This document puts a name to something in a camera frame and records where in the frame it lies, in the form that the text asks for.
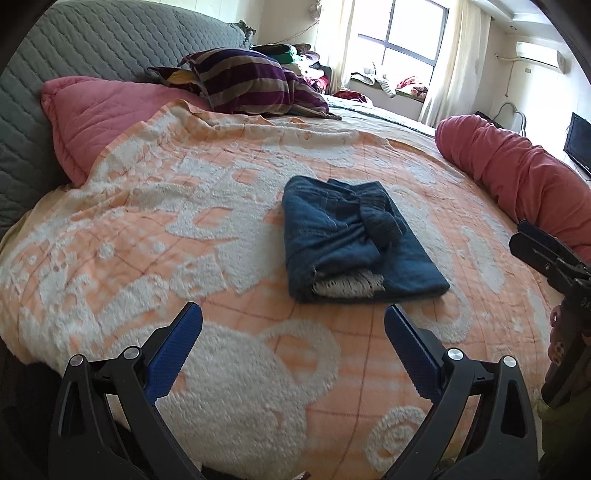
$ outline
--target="blue gripper pad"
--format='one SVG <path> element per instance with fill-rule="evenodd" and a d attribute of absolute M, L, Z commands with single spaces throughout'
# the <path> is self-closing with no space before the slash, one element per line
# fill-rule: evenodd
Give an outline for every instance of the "blue gripper pad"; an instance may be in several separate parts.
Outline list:
<path fill-rule="evenodd" d="M 439 403 L 443 395 L 443 363 L 441 357 L 436 358 L 431 351 L 431 347 L 436 345 L 433 345 L 432 340 L 431 345 L 428 345 L 429 339 L 424 337 L 424 333 L 412 324 L 403 309 L 398 306 L 386 309 L 384 328 L 418 394 L 421 398 L 431 400 L 435 404 Z M 443 345 L 439 345 L 441 348 L 434 348 L 437 350 L 436 354 L 445 353 Z"/>
<path fill-rule="evenodd" d="M 170 392 L 202 328 L 201 308 L 193 303 L 148 364 L 144 394 L 152 405 Z"/>

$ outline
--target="orange and white blanket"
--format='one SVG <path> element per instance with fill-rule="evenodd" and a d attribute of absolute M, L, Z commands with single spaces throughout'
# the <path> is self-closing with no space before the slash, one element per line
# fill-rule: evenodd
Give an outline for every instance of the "orange and white blanket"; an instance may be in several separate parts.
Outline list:
<path fill-rule="evenodd" d="M 280 208 L 294 175 L 379 180 L 452 285 L 407 312 L 471 358 L 511 353 L 535 396 L 549 305 L 508 251 L 515 226 L 435 153 L 346 127 L 163 107 L 3 256 L 2 338 L 63 372 L 75 353 L 141 345 L 195 301 L 203 333 L 157 404 L 192 459 L 254 480 L 380 478 L 430 405 L 385 337 L 386 305 L 288 296 Z"/>

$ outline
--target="pink pillow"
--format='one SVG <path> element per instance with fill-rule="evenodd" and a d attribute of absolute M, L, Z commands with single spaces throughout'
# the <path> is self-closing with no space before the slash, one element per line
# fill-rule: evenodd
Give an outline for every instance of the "pink pillow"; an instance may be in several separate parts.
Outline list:
<path fill-rule="evenodd" d="M 62 77 L 43 84 L 41 106 L 53 127 L 57 160 L 81 187 L 99 153 L 121 133 L 176 99 L 211 111 L 194 93 L 151 83 Z"/>
<path fill-rule="evenodd" d="M 537 225 L 591 263 L 591 189 L 568 166 L 476 115 L 444 120 L 435 142 L 513 221 Z"/>

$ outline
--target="window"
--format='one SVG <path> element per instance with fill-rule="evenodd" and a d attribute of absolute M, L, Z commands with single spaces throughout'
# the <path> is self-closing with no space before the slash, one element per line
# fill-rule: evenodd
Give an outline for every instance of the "window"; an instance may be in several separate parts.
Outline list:
<path fill-rule="evenodd" d="M 357 62 L 383 66 L 391 80 L 417 76 L 428 85 L 439 57 L 447 0 L 364 0 L 356 12 Z"/>

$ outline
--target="headboard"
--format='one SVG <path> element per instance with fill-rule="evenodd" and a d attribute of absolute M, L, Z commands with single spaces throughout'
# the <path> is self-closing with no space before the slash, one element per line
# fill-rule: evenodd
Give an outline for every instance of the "headboard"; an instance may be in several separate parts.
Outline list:
<path fill-rule="evenodd" d="M 135 0 L 72 0 L 49 8 L 0 77 L 0 238 L 48 192 L 68 182 L 40 105 L 43 82 L 69 75 L 147 80 L 216 47 L 249 48 L 253 31 L 185 9 Z"/>

